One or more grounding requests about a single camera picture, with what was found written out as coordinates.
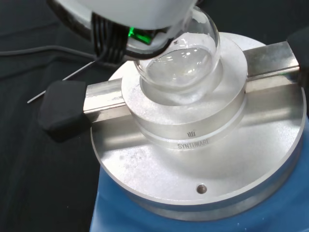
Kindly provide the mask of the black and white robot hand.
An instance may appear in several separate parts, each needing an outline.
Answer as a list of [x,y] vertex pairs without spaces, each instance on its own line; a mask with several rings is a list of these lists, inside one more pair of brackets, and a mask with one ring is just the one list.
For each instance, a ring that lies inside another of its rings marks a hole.
[[49,0],[60,21],[90,41],[97,60],[119,64],[167,50],[188,27],[195,0]]

